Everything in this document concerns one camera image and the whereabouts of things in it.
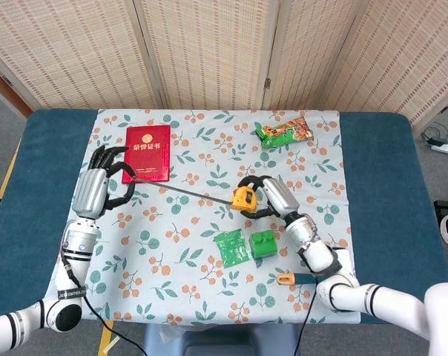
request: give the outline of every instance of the table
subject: table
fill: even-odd
[[[28,120],[0,206],[0,313],[30,305],[49,283],[95,118],[52,110]],[[340,126],[358,278],[422,299],[448,281],[448,269],[409,123],[393,113],[341,113]]]

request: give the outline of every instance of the leaf pattern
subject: leaf pattern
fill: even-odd
[[[314,131],[314,141],[261,148],[255,128],[274,127],[300,115]],[[164,184],[229,200],[243,177],[273,176],[292,190],[327,245],[352,253],[341,150],[344,136],[337,112],[102,110],[79,174],[97,147],[124,145],[127,128],[146,125],[171,126],[170,181]],[[111,199],[123,196],[126,189],[119,174],[111,177]],[[259,208],[266,206],[260,189],[257,199]],[[68,219],[76,215],[71,211]],[[288,286],[276,281],[279,273],[306,272],[276,217],[251,221],[229,205],[137,184],[127,205],[106,211],[96,223],[100,229],[86,287],[93,307],[106,319],[197,326],[299,323],[305,317],[314,286],[292,286],[288,292]],[[279,254],[223,268],[213,239],[238,228],[247,238],[271,229]],[[94,318],[87,309],[84,313]],[[318,304],[309,319],[310,323],[358,321],[358,313],[331,311]]]

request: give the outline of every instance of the red certificate booklet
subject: red certificate booklet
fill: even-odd
[[[136,178],[152,182],[170,179],[170,126],[139,126],[127,129],[124,162],[133,168]],[[132,178],[123,171],[122,183]]]

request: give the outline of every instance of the green packet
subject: green packet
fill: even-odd
[[[242,231],[223,232],[214,238],[219,247],[224,268],[232,267],[251,259]]]
[[[288,121],[274,128],[270,126],[257,127],[255,133],[259,136],[264,148],[314,139],[313,131],[308,127],[304,117]]]

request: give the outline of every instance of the green snack bag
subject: green snack bag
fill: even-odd
[[[277,253],[277,243],[275,242],[272,230],[256,232],[252,234],[248,241],[254,258],[272,256]]]
[[[306,139],[313,139],[313,132],[308,127],[304,117],[288,121],[285,124],[275,126],[263,126],[255,129],[255,133],[262,142],[262,147],[270,148],[286,145]]]
[[[214,238],[221,252],[224,268],[247,262],[251,259],[242,231],[223,232]]]

